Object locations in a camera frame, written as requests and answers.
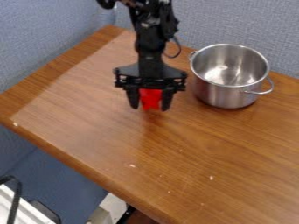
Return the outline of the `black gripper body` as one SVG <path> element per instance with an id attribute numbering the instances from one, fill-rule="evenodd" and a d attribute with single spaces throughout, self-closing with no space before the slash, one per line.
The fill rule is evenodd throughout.
<path id="1" fill-rule="evenodd" d="M 163 65 L 163 70 L 157 76 L 153 68 L 146 71 L 151 72 L 149 77 L 139 73 L 139 64 L 129 66 L 119 66 L 114 69 L 115 87 L 129 90 L 130 88 L 147 88 L 147 89 L 167 89 L 174 88 L 175 91 L 186 90 L 186 80 L 189 74 L 167 64 Z"/>

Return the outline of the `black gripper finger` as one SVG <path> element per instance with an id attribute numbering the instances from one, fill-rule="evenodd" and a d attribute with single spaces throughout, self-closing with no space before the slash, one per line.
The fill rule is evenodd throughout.
<path id="1" fill-rule="evenodd" d="M 162 111 L 170 109 L 174 99 L 174 90 L 171 88 L 163 90 Z"/>
<path id="2" fill-rule="evenodd" d="M 138 109 L 139 107 L 139 102 L 141 102 L 141 94 L 139 94 L 139 89 L 138 88 L 130 88 L 126 91 L 127 99 L 130 102 L 130 106 L 134 109 Z"/>

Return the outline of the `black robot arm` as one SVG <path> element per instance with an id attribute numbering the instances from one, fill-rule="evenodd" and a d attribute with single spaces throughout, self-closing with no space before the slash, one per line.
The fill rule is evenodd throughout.
<path id="1" fill-rule="evenodd" d="M 130 12 L 135 28 L 135 51 L 138 62 L 114 69 L 115 87 L 126 90 L 127 99 L 134 109 L 139 102 L 146 109 L 170 109 L 174 94 L 186 89 L 189 74 L 163 61 L 175 55 L 165 53 L 166 44 L 173 39 L 182 47 L 175 33 L 179 20 L 174 15 L 173 0 L 96 0 L 98 4 L 111 10 L 120 2 Z"/>

